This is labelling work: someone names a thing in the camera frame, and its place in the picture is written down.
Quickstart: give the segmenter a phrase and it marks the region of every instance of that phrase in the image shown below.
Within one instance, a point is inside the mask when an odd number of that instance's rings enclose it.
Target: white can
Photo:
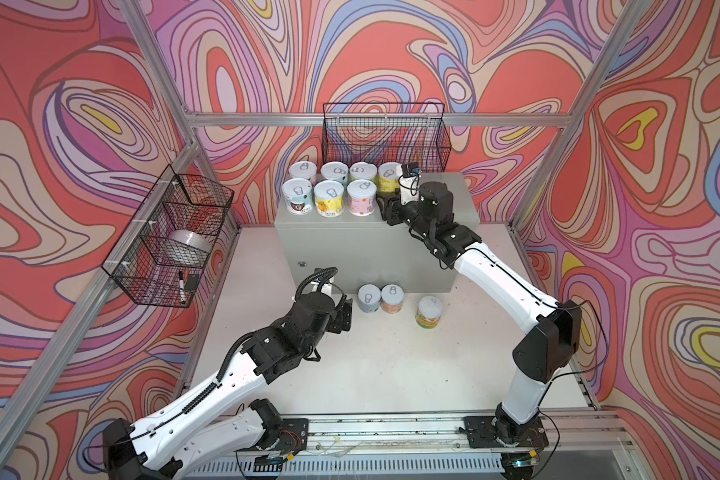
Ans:
[[[320,169],[324,180],[336,180],[346,187],[349,184],[349,167],[342,162],[327,162]]]
[[[376,173],[378,173],[378,168],[374,164],[357,162],[349,168],[349,181],[370,180],[376,183]]]
[[[378,168],[378,192],[380,194],[393,194],[400,188],[398,183],[398,162],[387,162]]]
[[[315,186],[315,205],[322,216],[339,216],[344,211],[344,185],[323,180]]]
[[[443,303],[439,298],[432,295],[423,296],[418,302],[416,312],[416,323],[425,329],[433,329],[438,325],[443,315]]]
[[[370,215],[376,205],[376,184],[370,180],[355,180],[347,187],[349,213],[357,216]]]
[[[282,185],[282,196],[290,213],[304,215],[312,211],[312,184],[307,178],[287,180]]]
[[[361,312],[374,313],[382,305],[382,291],[371,283],[358,290],[358,307]]]
[[[308,161],[294,162],[288,173],[292,178],[307,178],[309,183],[314,187],[317,183],[317,165]]]
[[[397,313],[403,308],[405,292],[400,285],[393,283],[382,288],[382,310],[386,313]]]

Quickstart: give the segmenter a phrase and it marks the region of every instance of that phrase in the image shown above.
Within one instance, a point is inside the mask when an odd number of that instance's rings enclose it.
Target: psychedelic wallpaper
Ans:
[[[0,1],[0,408],[182,144],[115,4]],[[105,419],[167,401],[223,247],[192,309],[113,294],[2,478],[80,476]]]
[[[653,3],[520,227],[653,474],[720,480],[720,0]]]
[[[189,110],[313,112],[327,101],[443,101],[457,113],[567,112],[618,0],[142,2]],[[554,136],[452,128],[448,171],[507,221]],[[198,130],[243,223],[274,221],[288,166],[322,164],[320,128]]]

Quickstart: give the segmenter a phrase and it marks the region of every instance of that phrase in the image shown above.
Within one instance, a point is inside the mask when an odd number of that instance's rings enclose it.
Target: pink can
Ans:
[[[376,206],[376,184],[370,180],[355,180],[347,187],[349,213],[368,216]]]

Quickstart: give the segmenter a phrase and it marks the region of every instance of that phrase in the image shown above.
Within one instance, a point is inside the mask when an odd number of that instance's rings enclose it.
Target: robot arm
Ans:
[[[329,268],[308,276],[284,317],[240,337],[220,369],[182,397],[133,424],[119,418],[108,425],[103,444],[110,480],[178,479],[225,452],[277,444],[282,419],[268,400],[255,400],[240,415],[208,425],[301,360],[319,361],[316,347],[326,331],[350,329],[352,301],[342,295],[334,305],[329,295],[336,272]],[[302,294],[312,282],[317,291]]]
[[[581,310],[560,303],[528,283],[502,262],[475,232],[454,222],[453,195],[445,184],[418,185],[415,164],[399,173],[400,195],[379,197],[382,218],[406,224],[438,260],[469,277],[493,297],[525,333],[512,356],[517,370],[507,397],[496,408],[496,441],[516,446],[528,437],[538,407],[555,371],[578,348]]]

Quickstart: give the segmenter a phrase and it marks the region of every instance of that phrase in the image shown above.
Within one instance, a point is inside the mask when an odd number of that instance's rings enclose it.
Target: can lid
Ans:
[[[400,164],[398,162],[387,162],[386,164],[382,164],[382,166],[378,168],[378,174],[384,178],[397,178],[397,168],[399,166]]]
[[[358,290],[358,302],[364,305],[373,305],[382,299],[382,291],[371,283],[363,285]]]
[[[349,171],[351,171],[352,175],[355,175],[356,178],[374,178],[376,173],[378,173],[378,168],[368,162],[357,162],[349,168]]]
[[[427,318],[440,318],[443,303],[436,296],[426,295],[418,302],[418,311]]]
[[[336,180],[323,180],[315,185],[315,197],[317,198],[339,198],[344,195],[344,185]]]
[[[310,178],[317,173],[317,165],[309,161],[294,162],[288,173],[294,178]]]
[[[370,198],[376,195],[376,184],[370,180],[355,180],[347,186],[350,197]]]
[[[342,162],[327,162],[320,168],[322,177],[326,179],[343,177],[347,172],[349,172],[349,167]]]
[[[389,305],[399,305],[403,303],[403,298],[405,298],[405,292],[400,285],[390,283],[382,288],[382,300]]]
[[[282,185],[282,194],[286,197],[308,196],[312,184],[307,178],[291,178]]]

